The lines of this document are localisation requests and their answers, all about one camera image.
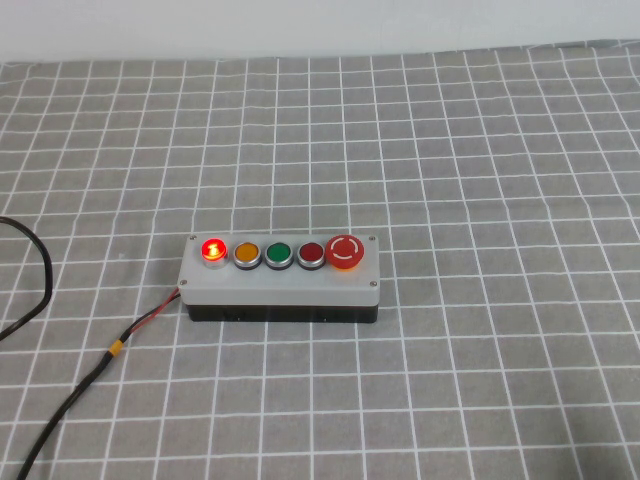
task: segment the wire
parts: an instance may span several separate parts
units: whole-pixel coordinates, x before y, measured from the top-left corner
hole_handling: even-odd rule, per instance
[[[180,294],[178,293],[178,289],[175,289],[162,305],[148,311],[140,318],[138,318],[122,333],[122,335],[120,335],[120,338],[116,340],[113,345],[111,345],[111,347],[109,347],[109,349],[100,359],[100,362],[98,362],[98,365],[96,365],[96,367],[91,370],[80,381],[80,383],[78,383],[73,392],[71,392],[71,395],[67,397],[62,405],[60,405],[58,410],[56,410],[56,412],[53,414],[47,425],[42,430],[42,433],[40,433],[40,436],[33,444],[33,447],[29,451],[29,455],[27,455],[26,460],[22,464],[22,468],[20,469],[20,473],[18,473],[16,480],[25,480],[27,478],[31,467],[33,466],[33,463],[40,453],[40,450],[42,450],[42,447],[46,443],[53,430],[56,428],[56,425],[60,423],[60,420],[62,420],[64,415],[73,406],[73,404],[76,403],[78,398],[80,398],[80,396],[82,396],[82,394],[89,388],[89,386],[102,374],[102,372],[106,370],[109,363],[111,363],[111,360],[113,360],[114,357],[118,355],[118,353],[120,353],[120,350],[122,349],[124,343],[129,339],[131,334],[138,330],[138,328],[146,325],[148,322],[153,320],[156,316],[158,316],[160,312],[162,312],[162,310],[166,308],[167,305],[169,305],[178,297],[180,297]]]
[[[29,230],[22,223],[12,218],[0,217],[0,223],[9,225],[22,232],[38,249],[40,255],[42,255],[42,261],[44,262],[44,296],[42,297],[42,300],[40,300],[40,303],[33,307],[33,309],[31,309],[26,315],[22,316],[17,321],[2,330],[2,332],[0,332],[1,342],[9,335],[16,332],[20,327],[24,326],[29,320],[38,315],[47,307],[47,305],[49,305],[49,301],[51,301],[51,295],[53,294],[53,266],[51,264],[51,256],[49,255],[47,247],[44,246],[42,240],[40,240],[35,233]]]

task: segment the black wire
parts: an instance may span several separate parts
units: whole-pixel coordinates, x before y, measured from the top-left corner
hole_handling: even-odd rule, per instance
[[[167,302],[167,305],[173,302],[179,296],[180,296],[179,293],[172,296],[169,302]],[[141,321],[143,321],[145,318],[149,317],[150,315],[153,315],[161,306],[162,305],[159,305],[153,310],[148,311],[147,313],[142,315],[140,318],[138,318],[135,322],[133,322],[122,333],[119,340],[122,343],[126,342],[131,336],[131,331],[133,330],[133,328],[136,325],[138,325]],[[56,425],[60,423],[60,420],[62,420],[64,415],[67,413],[67,411],[73,406],[74,403],[76,403],[78,398],[80,398],[80,396],[87,390],[87,388],[89,388],[89,386],[102,374],[102,372],[105,371],[105,369],[107,368],[111,360],[113,360],[113,358],[114,356],[110,351],[105,352],[105,354],[100,359],[100,362],[98,363],[98,365],[96,365],[96,367],[93,370],[91,370],[80,381],[80,383],[78,383],[78,385],[73,390],[73,392],[71,392],[71,395],[69,395],[67,399],[62,403],[62,405],[60,405],[58,410],[56,410],[56,413],[53,414],[53,416],[51,417],[47,425],[42,430],[42,433],[40,433],[40,436],[38,437],[36,442],[33,444],[33,447],[29,451],[29,455],[27,455],[27,458],[22,464],[22,468],[20,469],[20,473],[18,473],[16,480],[26,480],[27,476],[29,475],[29,471],[31,470],[31,467],[33,466],[33,463],[35,462],[36,458],[38,457],[38,454],[40,453],[40,450],[42,450],[42,447],[46,443],[47,439],[49,438],[51,433],[55,430]]]
[[[22,232],[38,249],[40,255],[42,255],[42,261],[44,262],[44,296],[40,303],[33,307],[31,311],[29,311],[26,315],[22,316],[20,319],[9,325],[7,328],[0,332],[0,342],[7,338],[12,333],[16,332],[20,327],[22,327],[25,323],[31,320],[33,317],[38,315],[42,310],[44,310],[49,301],[51,300],[51,295],[53,294],[53,266],[51,264],[51,257],[49,256],[49,251],[47,247],[44,246],[44,243],[38,238],[38,236],[29,230],[22,223],[8,217],[0,217],[0,223],[4,223],[9,225],[16,230]]]

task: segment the black base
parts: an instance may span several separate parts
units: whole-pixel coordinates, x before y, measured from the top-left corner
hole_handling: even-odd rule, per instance
[[[194,322],[327,322],[374,323],[375,307],[219,306],[187,305]]]

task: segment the illuminated red button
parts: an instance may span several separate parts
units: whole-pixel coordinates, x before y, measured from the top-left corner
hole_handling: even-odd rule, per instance
[[[204,242],[201,253],[207,267],[221,267],[227,261],[227,246],[219,238],[210,238]]]
[[[353,235],[338,235],[327,242],[327,261],[340,270],[348,270],[364,257],[364,245]]]
[[[324,265],[324,248],[319,243],[305,243],[298,249],[298,263],[306,270],[317,270]]]

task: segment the gray grid tablecloth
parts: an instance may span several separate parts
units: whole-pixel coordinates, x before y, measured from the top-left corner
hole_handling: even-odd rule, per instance
[[[375,325],[137,335],[30,478],[640,475],[637,47],[0,66],[0,211],[50,308],[0,346],[0,478],[193,231],[373,233]],[[0,230],[3,326],[41,295]]]

